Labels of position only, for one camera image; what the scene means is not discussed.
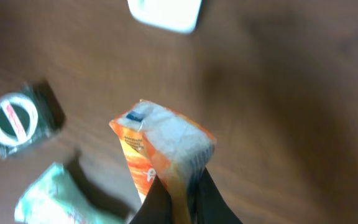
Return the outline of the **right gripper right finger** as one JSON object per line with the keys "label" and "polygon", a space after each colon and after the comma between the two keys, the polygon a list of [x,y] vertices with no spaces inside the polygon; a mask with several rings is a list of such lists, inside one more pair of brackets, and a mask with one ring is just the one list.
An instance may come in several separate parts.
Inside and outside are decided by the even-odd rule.
{"label": "right gripper right finger", "polygon": [[207,169],[198,183],[195,202],[197,224],[242,224],[224,201]]}

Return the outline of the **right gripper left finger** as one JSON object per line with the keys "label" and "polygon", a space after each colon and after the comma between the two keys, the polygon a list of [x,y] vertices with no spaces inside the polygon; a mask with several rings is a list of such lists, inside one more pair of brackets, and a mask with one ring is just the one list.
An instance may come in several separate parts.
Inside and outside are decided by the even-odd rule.
{"label": "right gripper left finger", "polygon": [[161,180],[156,177],[130,224],[172,224],[172,201]]}

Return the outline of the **small orange tissue pack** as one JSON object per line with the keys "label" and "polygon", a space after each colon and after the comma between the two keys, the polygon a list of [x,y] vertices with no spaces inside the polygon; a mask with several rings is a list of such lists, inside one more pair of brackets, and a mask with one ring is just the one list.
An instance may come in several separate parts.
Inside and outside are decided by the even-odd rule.
{"label": "small orange tissue pack", "polygon": [[109,123],[117,134],[141,200],[159,178],[170,194],[174,223],[193,223],[196,185],[214,153],[215,137],[186,116],[140,100]]}

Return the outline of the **green Zappy wipes pack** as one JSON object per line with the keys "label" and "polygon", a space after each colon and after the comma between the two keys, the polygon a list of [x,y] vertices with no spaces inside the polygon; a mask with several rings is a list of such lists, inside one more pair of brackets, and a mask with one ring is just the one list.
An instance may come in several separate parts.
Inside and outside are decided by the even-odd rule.
{"label": "green Zappy wipes pack", "polygon": [[14,220],[27,224],[120,224],[125,219],[92,206],[63,164],[54,162],[22,194]]}

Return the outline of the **red white tape roll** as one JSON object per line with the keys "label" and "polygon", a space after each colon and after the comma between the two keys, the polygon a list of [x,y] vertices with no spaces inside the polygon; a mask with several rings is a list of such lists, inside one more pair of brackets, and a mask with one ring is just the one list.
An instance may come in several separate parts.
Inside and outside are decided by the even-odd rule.
{"label": "red white tape roll", "polygon": [[64,124],[62,107],[45,80],[0,96],[0,159],[33,150]]}

